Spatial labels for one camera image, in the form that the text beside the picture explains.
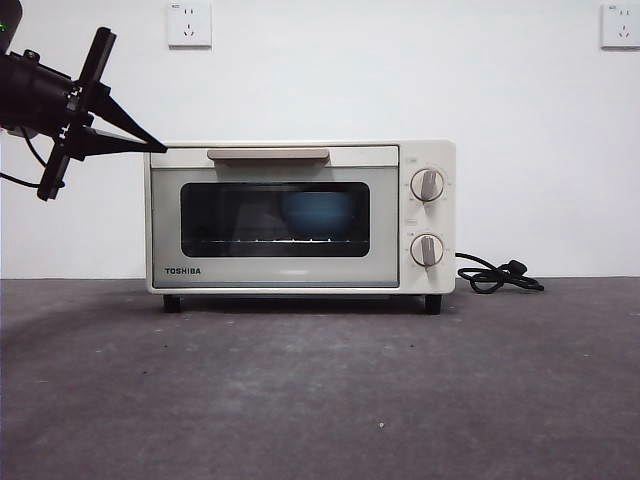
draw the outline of cable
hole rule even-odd
[[[27,135],[27,130],[20,126],[18,127],[20,129],[20,132],[22,133],[22,136],[24,137],[25,141],[27,142],[27,146],[29,147],[29,150],[31,150],[31,153],[33,153],[33,156],[36,157],[36,160],[38,160],[38,163],[40,165],[42,165],[43,167],[47,167],[47,162],[45,162],[42,157],[38,154],[38,152],[36,151],[35,147],[33,146],[33,143],[31,143],[31,139],[29,138],[29,136]],[[27,182],[25,180],[20,180],[19,178],[16,177],[12,177],[11,175],[7,175],[6,173],[2,173],[0,172],[0,178],[4,178],[5,180],[9,180],[10,182],[13,183],[17,183],[18,185],[22,185],[23,187],[29,187],[29,188],[38,188],[40,187],[39,183],[31,183],[31,182]],[[63,188],[64,187],[64,182],[61,180],[58,183],[58,188]]]
[[[0,178],[4,178],[5,180],[9,180],[10,182],[17,183],[18,185],[22,185],[24,187],[38,188],[40,186],[39,183],[25,182],[24,180],[20,180],[19,178],[12,177],[11,175],[7,175],[6,173],[2,172],[0,172]]]
[[[515,285],[525,290],[544,290],[544,287],[537,280],[524,276],[527,266],[517,260],[511,260],[509,263],[495,267],[486,260],[468,253],[456,253],[456,257],[466,258],[487,267],[461,268],[458,270],[458,275],[467,280],[476,293],[493,293],[506,284]],[[488,288],[480,288],[478,286],[479,283],[493,283],[494,285]]]
[[[36,157],[36,159],[38,160],[40,165],[42,165],[43,167],[46,167],[47,166],[47,162],[42,160],[42,157],[36,151],[35,147],[33,146],[33,143],[31,143],[31,139],[29,138],[29,135],[27,135],[27,130],[24,127],[18,127],[18,128],[20,129],[20,132],[22,133],[22,136],[24,137],[25,141],[27,142],[27,146],[29,147],[29,150],[31,150],[31,153],[33,153],[33,156]]]

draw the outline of oven foot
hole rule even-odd
[[[440,315],[442,306],[442,295],[425,295],[424,311],[427,315]]]
[[[164,313],[180,313],[180,297],[177,295],[163,295]]]

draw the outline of oven door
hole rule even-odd
[[[151,202],[155,288],[398,286],[397,147],[172,149]]]

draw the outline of oven door handle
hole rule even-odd
[[[212,148],[207,157],[215,162],[242,165],[248,162],[260,165],[308,165],[327,163],[328,148]]]

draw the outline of blue bowl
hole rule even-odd
[[[341,192],[286,193],[281,209],[289,229],[305,239],[344,239],[354,218],[353,201]]]

